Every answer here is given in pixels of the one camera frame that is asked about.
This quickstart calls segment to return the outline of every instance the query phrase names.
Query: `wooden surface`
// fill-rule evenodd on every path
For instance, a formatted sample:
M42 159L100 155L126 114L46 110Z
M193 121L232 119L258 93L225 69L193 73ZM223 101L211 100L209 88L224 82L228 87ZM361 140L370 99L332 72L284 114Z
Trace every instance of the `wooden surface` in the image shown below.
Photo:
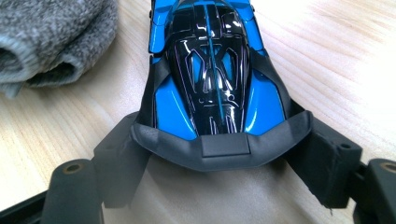
M396 2L252 0L276 70L290 95L364 148L363 161L396 160ZM0 210L48 186L65 161L92 150L136 111L149 70L149 0L120 0L119 33L77 83L0 95ZM125 223L351 223L321 207L284 162L195 173L149 161Z

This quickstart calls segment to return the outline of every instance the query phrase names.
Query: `wood grain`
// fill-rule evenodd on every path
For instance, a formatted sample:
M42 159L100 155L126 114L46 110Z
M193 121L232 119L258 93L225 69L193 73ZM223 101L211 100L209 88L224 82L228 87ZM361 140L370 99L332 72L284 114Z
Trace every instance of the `wood grain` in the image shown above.
M363 161L396 160L396 2L251 3L291 97L360 144ZM0 210L45 190L61 163L91 158L138 110L149 70L149 0L120 0L119 9L116 40L81 80L0 96ZM154 157L131 208L106 210L108 223L351 223L353 203L331 214L282 161L201 174Z

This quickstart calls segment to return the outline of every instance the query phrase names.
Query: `gray fabric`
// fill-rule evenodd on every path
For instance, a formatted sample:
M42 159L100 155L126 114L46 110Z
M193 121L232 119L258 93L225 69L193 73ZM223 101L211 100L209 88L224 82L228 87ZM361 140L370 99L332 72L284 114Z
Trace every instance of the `gray fabric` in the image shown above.
M117 18L116 0L0 0L0 91L76 81L114 39Z

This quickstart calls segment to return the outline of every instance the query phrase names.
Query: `wooden table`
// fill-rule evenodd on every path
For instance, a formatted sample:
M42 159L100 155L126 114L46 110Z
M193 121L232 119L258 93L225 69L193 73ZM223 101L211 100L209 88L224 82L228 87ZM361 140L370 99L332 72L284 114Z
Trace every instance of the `wooden table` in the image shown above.
M396 2L252 0L264 46L290 95L364 148L396 160ZM46 189L138 110L149 70L149 0L119 1L116 40L75 84L0 96L0 210ZM126 223L350 223L320 206L284 162L200 174L149 161Z

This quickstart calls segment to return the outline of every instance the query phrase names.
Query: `gray knit fabric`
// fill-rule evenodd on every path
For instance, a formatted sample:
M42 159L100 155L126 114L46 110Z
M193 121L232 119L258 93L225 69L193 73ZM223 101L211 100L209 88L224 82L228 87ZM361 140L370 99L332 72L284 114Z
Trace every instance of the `gray knit fabric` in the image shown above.
M116 0L0 0L0 91L76 81L106 51Z

